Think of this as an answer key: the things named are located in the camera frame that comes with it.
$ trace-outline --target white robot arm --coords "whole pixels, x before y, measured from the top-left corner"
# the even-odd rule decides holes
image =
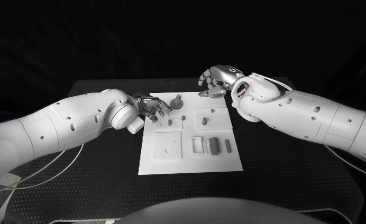
[[[232,106],[248,121],[262,120],[296,138],[334,146],[366,158],[363,111],[287,86],[288,91],[281,92],[270,78],[257,73],[245,76],[231,66],[211,67],[199,78],[199,85],[203,80],[209,90],[199,95],[221,98],[231,90]]]
[[[138,117],[157,121],[170,106],[150,95],[131,97],[117,89],[69,97],[36,113],[0,123],[0,177],[17,166],[68,150],[114,127],[136,134],[144,126]]]

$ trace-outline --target black mesh surface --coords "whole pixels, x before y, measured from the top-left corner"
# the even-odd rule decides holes
[[[285,78],[275,78],[288,85]],[[69,96],[107,88],[134,91],[202,91],[198,79],[78,81]],[[363,196],[342,161],[323,145],[301,141],[262,122],[251,123],[226,105],[242,161],[242,172],[137,175],[143,129],[108,129],[85,144],[79,158],[49,183],[15,192],[6,218],[16,223],[121,218],[162,202],[193,197],[257,200],[293,210],[333,208],[356,222]],[[20,186],[43,182],[68,166],[79,147]],[[32,162],[32,174],[55,158]]]

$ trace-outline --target black background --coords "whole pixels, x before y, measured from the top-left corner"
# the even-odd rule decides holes
[[[78,80],[199,77],[216,64],[365,110],[365,2],[2,0],[0,120],[65,98]]]

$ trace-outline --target black table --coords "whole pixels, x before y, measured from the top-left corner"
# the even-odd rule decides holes
[[[287,78],[275,77],[291,86]],[[113,88],[136,91],[202,91],[198,79],[82,80],[69,96]],[[231,107],[234,134],[242,172],[137,175],[143,130],[108,129],[85,144],[79,159],[49,183],[15,192],[7,220],[16,223],[49,223],[56,220],[118,219],[162,202],[193,197],[244,198],[296,211],[334,209],[356,222],[363,196],[342,161],[323,145],[301,141],[251,123]],[[20,186],[43,182],[68,166],[79,147]],[[32,162],[32,174],[55,158]]]

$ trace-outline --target small cylinder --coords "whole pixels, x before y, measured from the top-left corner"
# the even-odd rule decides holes
[[[231,152],[232,152],[232,151],[231,151],[231,142],[229,142],[228,139],[225,140],[225,145],[226,145],[228,153],[231,153]]]
[[[211,138],[211,150],[212,150],[213,155],[219,154],[219,141],[218,141],[218,138]]]

